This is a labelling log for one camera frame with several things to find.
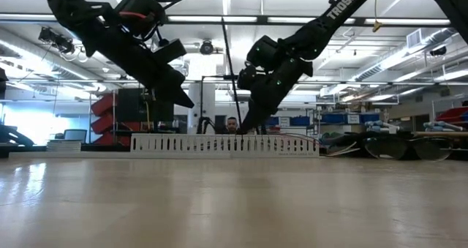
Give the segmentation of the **dark safety glasses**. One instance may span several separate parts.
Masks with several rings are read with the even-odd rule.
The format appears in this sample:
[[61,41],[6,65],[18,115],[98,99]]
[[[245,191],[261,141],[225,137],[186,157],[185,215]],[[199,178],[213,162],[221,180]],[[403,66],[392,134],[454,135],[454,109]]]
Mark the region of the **dark safety glasses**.
[[364,148],[377,159],[428,160],[447,159],[453,149],[453,141],[442,137],[403,139],[381,136],[364,140]]

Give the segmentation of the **brown wooden bench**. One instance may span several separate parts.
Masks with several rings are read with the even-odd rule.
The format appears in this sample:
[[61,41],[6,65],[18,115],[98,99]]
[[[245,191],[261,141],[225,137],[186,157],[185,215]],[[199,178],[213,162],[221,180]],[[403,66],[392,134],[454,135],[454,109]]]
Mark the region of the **brown wooden bench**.
[[468,138],[468,132],[413,132],[420,137]]

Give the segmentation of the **white slotted cable raceway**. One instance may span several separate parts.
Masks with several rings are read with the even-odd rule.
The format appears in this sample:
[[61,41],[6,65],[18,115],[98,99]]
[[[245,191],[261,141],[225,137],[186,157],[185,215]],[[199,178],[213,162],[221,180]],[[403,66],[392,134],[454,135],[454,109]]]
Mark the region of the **white slotted cable raceway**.
[[133,134],[130,152],[231,153],[232,158],[318,157],[313,138],[294,135]]

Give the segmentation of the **white vent grille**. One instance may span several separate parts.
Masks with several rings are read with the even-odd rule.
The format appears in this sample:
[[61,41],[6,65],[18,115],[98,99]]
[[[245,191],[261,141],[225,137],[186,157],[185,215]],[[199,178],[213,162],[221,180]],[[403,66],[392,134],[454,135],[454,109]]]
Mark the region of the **white vent grille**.
[[406,37],[407,48],[414,49],[419,47],[422,43],[422,31],[421,29],[416,29],[413,32],[409,33]]

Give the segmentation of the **blue bin shelf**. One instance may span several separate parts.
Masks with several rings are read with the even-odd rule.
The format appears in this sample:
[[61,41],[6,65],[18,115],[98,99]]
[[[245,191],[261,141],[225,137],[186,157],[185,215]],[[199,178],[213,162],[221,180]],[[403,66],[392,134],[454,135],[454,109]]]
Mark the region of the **blue bin shelf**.
[[366,122],[379,120],[378,113],[318,113],[312,110],[304,116],[270,117],[265,123],[265,129],[275,135],[289,134],[322,139],[365,132]]

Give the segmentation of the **silver ventilation duct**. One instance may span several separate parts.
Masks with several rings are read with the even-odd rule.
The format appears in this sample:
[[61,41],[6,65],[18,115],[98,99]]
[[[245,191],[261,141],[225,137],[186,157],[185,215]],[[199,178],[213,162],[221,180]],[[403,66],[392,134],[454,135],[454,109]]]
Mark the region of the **silver ventilation duct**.
[[448,40],[458,34],[454,28],[420,28],[422,31],[422,43],[414,49],[407,48],[407,42],[389,50],[388,52],[376,57],[375,60],[359,68],[349,79],[352,82],[361,82],[364,79],[381,73],[387,69],[395,67],[412,57],[433,50],[436,47],[443,46]]

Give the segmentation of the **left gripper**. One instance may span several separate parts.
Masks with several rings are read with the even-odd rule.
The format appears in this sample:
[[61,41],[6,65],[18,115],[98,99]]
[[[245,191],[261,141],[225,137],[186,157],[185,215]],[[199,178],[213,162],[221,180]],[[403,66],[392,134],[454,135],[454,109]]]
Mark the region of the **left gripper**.
[[169,65],[186,54],[179,39],[153,52],[117,26],[87,23],[82,26],[82,42],[86,49],[100,52],[146,88],[153,89],[156,98],[185,108],[195,106],[181,87],[185,77]]

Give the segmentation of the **white pillar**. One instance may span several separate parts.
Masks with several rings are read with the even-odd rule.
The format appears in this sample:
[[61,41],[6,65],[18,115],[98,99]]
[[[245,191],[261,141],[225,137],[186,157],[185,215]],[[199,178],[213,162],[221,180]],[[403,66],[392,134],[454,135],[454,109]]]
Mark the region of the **white pillar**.
[[187,132],[190,135],[197,133],[198,122],[201,116],[215,118],[215,84],[214,83],[191,83],[189,85],[189,98],[194,107],[188,109]]

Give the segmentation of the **red clip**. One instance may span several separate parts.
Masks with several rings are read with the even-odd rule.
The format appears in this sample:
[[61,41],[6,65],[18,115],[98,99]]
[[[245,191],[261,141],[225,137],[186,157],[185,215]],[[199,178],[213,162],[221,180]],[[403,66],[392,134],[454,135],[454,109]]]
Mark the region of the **red clip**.
[[148,18],[147,15],[144,15],[139,12],[128,12],[128,11],[121,11],[119,15],[123,19],[136,19],[136,20],[145,20]]

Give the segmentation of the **overhead light bar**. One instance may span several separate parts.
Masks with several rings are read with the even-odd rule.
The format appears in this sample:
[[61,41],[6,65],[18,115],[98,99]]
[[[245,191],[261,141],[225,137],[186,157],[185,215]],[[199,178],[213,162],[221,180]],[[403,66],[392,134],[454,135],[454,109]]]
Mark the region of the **overhead light bar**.
[[[313,16],[270,16],[270,15],[168,15],[171,24],[226,24],[256,26],[299,26],[315,19]],[[446,18],[368,18],[352,17],[344,26],[370,27],[374,22],[387,27],[449,27]],[[0,13],[0,22],[5,23],[56,23],[51,14]]]

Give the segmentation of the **grey monitor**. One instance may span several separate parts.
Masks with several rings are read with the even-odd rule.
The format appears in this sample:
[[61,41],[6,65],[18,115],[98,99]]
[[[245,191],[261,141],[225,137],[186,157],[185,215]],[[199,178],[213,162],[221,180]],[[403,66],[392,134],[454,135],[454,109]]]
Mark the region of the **grey monitor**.
[[86,142],[87,131],[85,129],[66,129],[62,133],[56,133],[56,140],[79,140],[81,143]]

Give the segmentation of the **yellow hanging tag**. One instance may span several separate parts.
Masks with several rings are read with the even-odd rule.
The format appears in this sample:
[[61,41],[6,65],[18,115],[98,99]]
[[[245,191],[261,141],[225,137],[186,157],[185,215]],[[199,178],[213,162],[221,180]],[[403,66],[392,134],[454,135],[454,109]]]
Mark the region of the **yellow hanging tag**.
[[372,32],[376,33],[382,27],[382,23],[378,20],[378,0],[374,0],[374,23]]

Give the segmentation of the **black station frame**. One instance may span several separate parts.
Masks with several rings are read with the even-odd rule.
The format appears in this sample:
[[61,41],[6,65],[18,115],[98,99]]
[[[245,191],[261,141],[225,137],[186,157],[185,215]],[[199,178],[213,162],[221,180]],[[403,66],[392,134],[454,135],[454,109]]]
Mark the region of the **black station frame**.
[[[211,78],[215,78],[215,79],[221,78],[222,80],[225,80],[228,83],[231,83],[229,75],[213,75],[213,76],[211,76]],[[203,84],[204,84],[205,79],[206,79],[206,76],[202,75],[201,76],[201,81],[200,81],[200,117],[204,116],[203,115],[204,114],[204,110],[203,110]],[[260,134],[263,134],[263,135],[266,133],[264,124],[258,125],[257,127],[254,128],[254,130],[256,130],[257,133],[260,133]]]

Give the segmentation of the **black monitor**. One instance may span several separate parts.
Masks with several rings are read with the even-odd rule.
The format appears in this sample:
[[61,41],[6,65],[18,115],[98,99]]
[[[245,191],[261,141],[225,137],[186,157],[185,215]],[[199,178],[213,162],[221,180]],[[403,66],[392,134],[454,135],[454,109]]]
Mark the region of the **black monitor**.
[[174,104],[153,98],[145,89],[120,89],[116,103],[117,121],[172,121]]

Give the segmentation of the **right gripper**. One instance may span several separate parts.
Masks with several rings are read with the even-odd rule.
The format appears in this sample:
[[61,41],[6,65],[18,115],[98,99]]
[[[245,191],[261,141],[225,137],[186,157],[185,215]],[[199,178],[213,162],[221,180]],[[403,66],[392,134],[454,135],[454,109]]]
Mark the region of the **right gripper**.
[[281,101],[302,75],[313,76],[313,62],[286,58],[269,73],[259,73],[253,64],[239,72],[238,88],[250,91],[249,109],[240,132],[247,133],[277,112]]

